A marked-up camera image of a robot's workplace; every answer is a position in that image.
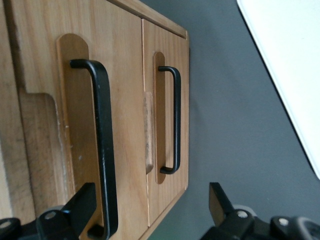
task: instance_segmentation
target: wooden panel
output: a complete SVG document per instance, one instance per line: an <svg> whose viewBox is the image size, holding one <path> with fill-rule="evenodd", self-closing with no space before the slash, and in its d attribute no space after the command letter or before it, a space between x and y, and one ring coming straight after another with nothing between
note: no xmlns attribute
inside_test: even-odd
<svg viewBox="0 0 320 240"><path fill-rule="evenodd" d="M89 59L87 43L76 34L57 40L63 102L63 125L71 152L74 189L95 183L96 210L84 228L82 238L96 223L103 224L102 195L97 152L92 80L88 70L70 68L70 60Z"/></svg>
<svg viewBox="0 0 320 240"><path fill-rule="evenodd" d="M188 38L188 33L183 27L179 26L175 22L171 21L170 19L166 18L160 13L156 12L155 10L148 7L144 3L140 2L139 0L108 0L108 1L127 10L128 12L134 15L137 15L142 19L146 19L149 22L154 23L155 25L168 30L171 33L174 33L184 39Z"/></svg>
<svg viewBox="0 0 320 240"><path fill-rule="evenodd" d="M153 56L163 53L165 64L177 68L181 74L181 165L167 175L161 184L156 181L156 167L147 175L149 225L166 209L173 199L188 186L189 145L189 41L153 23L142 20L144 90L153 92ZM165 148L166 166L173 165L173 77L165 73Z"/></svg>
<svg viewBox="0 0 320 240"><path fill-rule="evenodd" d="M65 169L59 176L68 186L68 197L74 187L72 146L66 138L56 40L68 33L79 35L88 44L90 59L108 71L119 213L119 228L111 239L138 239L148 226L140 18L105 0L12 0L11 4L18 77L28 94L47 93L54 99L61 146L57 151Z"/></svg>
<svg viewBox="0 0 320 240"><path fill-rule="evenodd" d="M157 226L163 221L165 216L170 212L170 210L176 205L181 196L185 193L185 189L175 196L175 198L170 202L170 204L163 210L161 215L153 222L153 224L148 228L148 230L139 238L139 240L147 240L151 234L156 230Z"/></svg>
<svg viewBox="0 0 320 240"><path fill-rule="evenodd" d="M35 218L3 1L0 1L0 219Z"/></svg>

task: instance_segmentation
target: cabinet edge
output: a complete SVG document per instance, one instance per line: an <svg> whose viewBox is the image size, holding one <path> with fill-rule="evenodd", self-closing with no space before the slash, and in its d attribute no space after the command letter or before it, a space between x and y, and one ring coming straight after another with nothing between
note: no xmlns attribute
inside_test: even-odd
<svg viewBox="0 0 320 240"><path fill-rule="evenodd" d="M107 0L108 2L175 34L188 39L187 31L139 0Z"/></svg>
<svg viewBox="0 0 320 240"><path fill-rule="evenodd" d="M139 238L139 240L147 240L155 229L159 226L162 220L167 216L170 210L178 202L181 196L185 193L185 189L181 190L177 196L170 202L170 204L164 209L164 211L159 215L159 217L153 222L153 224L144 232L144 234Z"/></svg>

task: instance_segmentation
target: white surface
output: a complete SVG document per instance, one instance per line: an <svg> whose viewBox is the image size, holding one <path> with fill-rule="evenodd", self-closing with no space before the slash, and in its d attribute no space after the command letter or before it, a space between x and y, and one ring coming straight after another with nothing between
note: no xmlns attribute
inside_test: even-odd
<svg viewBox="0 0 320 240"><path fill-rule="evenodd" d="M237 3L320 179L320 0Z"/></svg>

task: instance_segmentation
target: black clamp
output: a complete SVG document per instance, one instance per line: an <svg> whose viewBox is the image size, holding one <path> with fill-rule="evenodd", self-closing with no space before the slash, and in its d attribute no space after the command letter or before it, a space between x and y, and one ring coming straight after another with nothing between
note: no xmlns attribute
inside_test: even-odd
<svg viewBox="0 0 320 240"><path fill-rule="evenodd" d="M97 208L94 183L85 183L61 210L49 210L21 225L18 218L0 220L0 240L78 240Z"/></svg>
<svg viewBox="0 0 320 240"><path fill-rule="evenodd" d="M217 182L210 183L209 209L215 226L201 240L320 240L320 225L306 217L275 216L266 223L234 209Z"/></svg>

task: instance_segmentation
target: black metal handle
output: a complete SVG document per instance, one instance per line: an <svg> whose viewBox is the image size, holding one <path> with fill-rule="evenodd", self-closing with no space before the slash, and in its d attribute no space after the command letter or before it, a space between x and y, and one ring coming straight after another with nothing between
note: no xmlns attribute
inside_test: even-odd
<svg viewBox="0 0 320 240"><path fill-rule="evenodd" d="M159 66L160 72L173 75L173 167L163 166L162 174L174 174L180 167L181 151L181 76L178 69L172 66Z"/></svg>
<svg viewBox="0 0 320 240"><path fill-rule="evenodd" d="M111 118L111 99L108 73L98 61L74 59L71 68L87 69L91 74L99 172L102 196L103 227L93 226L88 236L108 240L118 229L115 157Z"/></svg>

